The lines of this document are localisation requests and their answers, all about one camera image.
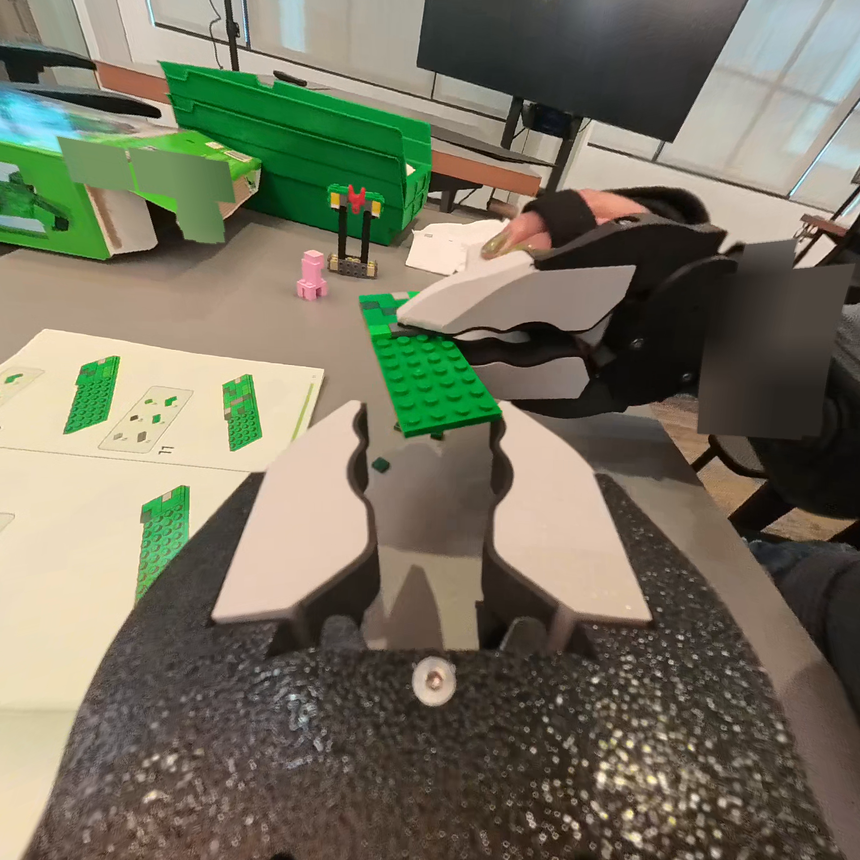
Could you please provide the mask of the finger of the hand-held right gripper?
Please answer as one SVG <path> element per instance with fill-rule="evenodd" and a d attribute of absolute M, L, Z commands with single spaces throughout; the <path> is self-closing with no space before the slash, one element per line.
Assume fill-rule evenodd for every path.
<path fill-rule="evenodd" d="M 507 332 L 532 323 L 584 332 L 620 304 L 635 272 L 632 265 L 541 270 L 532 256 L 517 251 L 446 276 L 396 315 L 402 325 L 452 336 L 473 329 Z"/>
<path fill-rule="evenodd" d="M 574 400 L 590 381 L 592 350 L 577 339 L 478 339 L 468 361 L 497 400 Z"/>

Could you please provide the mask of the person's leg in jeans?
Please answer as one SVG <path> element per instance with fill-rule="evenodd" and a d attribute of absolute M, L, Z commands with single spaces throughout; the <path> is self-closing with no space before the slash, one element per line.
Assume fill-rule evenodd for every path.
<path fill-rule="evenodd" d="M 845 543 L 744 538 L 859 715 L 859 552 Z"/>

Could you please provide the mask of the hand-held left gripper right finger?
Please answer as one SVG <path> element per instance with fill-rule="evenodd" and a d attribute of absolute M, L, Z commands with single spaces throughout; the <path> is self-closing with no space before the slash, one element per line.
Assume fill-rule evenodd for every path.
<path fill-rule="evenodd" d="M 641 591 L 592 467 L 519 408 L 491 425 L 491 492 L 482 603 L 508 625 L 648 626 Z"/>

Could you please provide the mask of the black brick tower model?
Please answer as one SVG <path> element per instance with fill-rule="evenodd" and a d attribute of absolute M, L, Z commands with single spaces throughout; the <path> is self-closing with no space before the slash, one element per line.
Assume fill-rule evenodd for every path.
<path fill-rule="evenodd" d="M 328 256 L 327 267 L 331 273 L 359 279 L 374 280 L 378 276 L 378 265 L 370 260 L 371 223 L 383 212 L 384 199 L 381 194 L 368 192 L 362 187 L 356 191 L 347 186 L 332 183 L 327 188 L 329 206 L 338 218 L 337 250 Z M 349 254 L 348 219 L 350 215 L 361 217 L 360 253 Z"/>

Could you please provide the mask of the black office chair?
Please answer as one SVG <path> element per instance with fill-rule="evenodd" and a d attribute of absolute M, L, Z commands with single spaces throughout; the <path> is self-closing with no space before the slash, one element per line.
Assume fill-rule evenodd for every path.
<path fill-rule="evenodd" d="M 162 116 L 159 108 L 130 95 L 40 82 L 39 75 L 47 69 L 96 71 L 97 66 L 92 59 L 74 52 L 37 43 L 2 41 L 1 62 L 12 89 L 116 115 L 133 115 L 154 120 Z"/>

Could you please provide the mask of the person's right hand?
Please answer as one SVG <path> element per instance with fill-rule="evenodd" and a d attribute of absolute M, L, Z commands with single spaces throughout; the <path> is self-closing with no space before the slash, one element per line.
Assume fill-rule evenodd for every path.
<path fill-rule="evenodd" d="M 601 224 L 650 214 L 682 224 L 710 220 L 702 200 L 683 188 L 564 189 L 528 202 L 482 246 L 481 257 L 492 260 L 515 250 L 561 248 Z"/>

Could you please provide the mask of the large black screen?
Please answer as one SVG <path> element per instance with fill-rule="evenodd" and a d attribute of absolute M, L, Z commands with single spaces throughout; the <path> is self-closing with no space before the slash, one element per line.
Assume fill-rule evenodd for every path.
<path fill-rule="evenodd" d="M 672 143 L 746 1 L 427 1 L 416 65 Z"/>

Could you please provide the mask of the building instruction booklet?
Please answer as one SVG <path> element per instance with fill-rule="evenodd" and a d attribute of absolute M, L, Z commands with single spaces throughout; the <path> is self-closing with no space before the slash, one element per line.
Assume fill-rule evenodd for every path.
<path fill-rule="evenodd" d="M 52 329 L 2 360 L 2 712 L 77 710 L 146 585 L 306 430 L 323 380 Z"/>

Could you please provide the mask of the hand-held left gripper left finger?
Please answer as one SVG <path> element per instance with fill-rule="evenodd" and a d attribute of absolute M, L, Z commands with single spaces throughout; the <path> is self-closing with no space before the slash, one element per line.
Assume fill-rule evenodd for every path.
<path fill-rule="evenodd" d="M 300 435 L 265 471 L 212 609 L 217 624 L 361 626 L 380 588 L 366 457 L 366 404 L 352 400 Z"/>

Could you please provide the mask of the green plastic bin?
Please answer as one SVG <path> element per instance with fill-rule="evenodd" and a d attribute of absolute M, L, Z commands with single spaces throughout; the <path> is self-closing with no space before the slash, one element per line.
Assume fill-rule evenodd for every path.
<path fill-rule="evenodd" d="M 380 194 L 371 242 L 388 246 L 420 214 L 433 171 L 428 123 L 248 72 L 162 61 L 179 127 L 258 158 L 249 208 L 337 232 L 328 186 Z"/>

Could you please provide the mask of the green studded brick plate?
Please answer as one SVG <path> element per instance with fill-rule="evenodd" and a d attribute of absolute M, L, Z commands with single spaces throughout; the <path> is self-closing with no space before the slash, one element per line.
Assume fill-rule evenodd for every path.
<path fill-rule="evenodd" d="M 397 312 L 416 296 L 417 292 L 359 296 L 401 434 L 440 439 L 453 429 L 500 421 L 498 403 L 453 340 L 399 322 Z"/>

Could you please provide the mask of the small pink brick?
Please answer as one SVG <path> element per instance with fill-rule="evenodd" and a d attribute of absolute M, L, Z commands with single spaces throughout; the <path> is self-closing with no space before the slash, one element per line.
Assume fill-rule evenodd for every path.
<path fill-rule="evenodd" d="M 315 301 L 328 295 L 328 283 L 324 278 L 327 270 L 326 256 L 317 250 L 307 250 L 302 257 L 302 275 L 297 281 L 297 295 L 307 301 Z"/>

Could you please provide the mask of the green brick set box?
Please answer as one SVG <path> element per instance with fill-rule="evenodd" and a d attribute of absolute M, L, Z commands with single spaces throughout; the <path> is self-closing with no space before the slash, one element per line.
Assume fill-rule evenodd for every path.
<path fill-rule="evenodd" d="M 154 249 L 172 227 L 221 243 L 261 184 L 259 158 L 131 96 L 3 82 L 1 115 L 2 243 L 97 261 Z"/>

